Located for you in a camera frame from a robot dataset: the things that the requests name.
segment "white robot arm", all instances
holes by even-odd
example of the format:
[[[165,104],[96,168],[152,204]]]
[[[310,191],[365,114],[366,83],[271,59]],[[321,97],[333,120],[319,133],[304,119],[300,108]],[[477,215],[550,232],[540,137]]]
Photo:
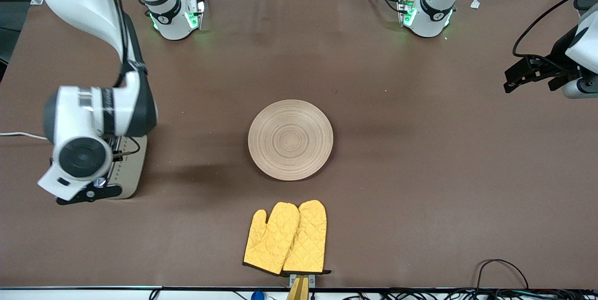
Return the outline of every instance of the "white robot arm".
[[[565,55],[579,64],[583,74],[567,83],[562,93],[570,99],[598,97],[598,4],[579,20]]]
[[[422,37],[434,37],[449,24],[455,0],[403,0],[402,25]]]
[[[199,28],[203,0],[143,0],[156,30],[167,40],[181,40]]]
[[[103,137],[144,136],[156,125],[157,109],[135,28],[119,0],[46,2],[67,23],[111,44],[121,59],[115,87],[61,86],[45,106],[43,127],[54,150],[38,184],[71,200],[113,163]]]

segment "oven mitt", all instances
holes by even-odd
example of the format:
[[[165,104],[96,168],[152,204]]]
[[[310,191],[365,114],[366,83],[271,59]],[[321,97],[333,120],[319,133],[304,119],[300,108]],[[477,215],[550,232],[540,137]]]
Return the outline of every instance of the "oven mitt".
[[[299,227],[282,270],[285,274],[327,274],[324,271],[326,209],[319,200],[299,206]]]
[[[279,275],[299,225],[299,210],[278,202],[266,220],[265,210],[254,214],[249,228],[243,265]]]

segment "blue object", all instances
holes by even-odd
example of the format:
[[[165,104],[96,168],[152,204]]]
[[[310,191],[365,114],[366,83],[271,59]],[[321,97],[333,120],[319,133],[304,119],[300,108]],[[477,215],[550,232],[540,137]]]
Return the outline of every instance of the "blue object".
[[[262,291],[256,291],[251,295],[251,300],[265,300],[265,294]]]

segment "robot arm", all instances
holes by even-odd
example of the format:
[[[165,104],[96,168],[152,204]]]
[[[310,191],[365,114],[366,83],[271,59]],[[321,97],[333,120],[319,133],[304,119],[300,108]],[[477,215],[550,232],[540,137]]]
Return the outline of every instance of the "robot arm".
[[[579,64],[581,78],[562,88],[570,99],[598,97],[598,4],[579,20],[577,31],[565,55]]]
[[[534,24],[566,1],[562,0],[546,11]],[[598,4],[578,10],[587,12],[581,16],[576,27],[554,44],[551,53],[546,57],[520,55],[514,51],[514,55],[522,58],[505,71],[506,93],[511,93],[517,87],[532,81],[553,78],[548,82],[551,91],[562,87],[562,93],[570,99],[598,98]]]
[[[181,40],[199,28],[205,8],[198,0],[143,0],[156,30],[167,40]]]
[[[404,0],[399,20],[422,37],[434,37],[449,24],[455,0]]]
[[[110,168],[114,155],[103,136],[144,136],[157,110],[133,23],[117,0],[46,0],[60,18],[118,51],[123,87],[61,86],[44,109],[52,164],[38,184],[63,200]]]

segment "white cable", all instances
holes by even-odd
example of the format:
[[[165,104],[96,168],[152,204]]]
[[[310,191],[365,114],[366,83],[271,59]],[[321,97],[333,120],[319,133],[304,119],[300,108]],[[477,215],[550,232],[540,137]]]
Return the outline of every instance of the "white cable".
[[[25,132],[10,132],[10,133],[0,133],[0,136],[29,136],[30,138],[36,138],[39,140],[48,140],[43,136],[36,136],[35,134],[29,134]]]

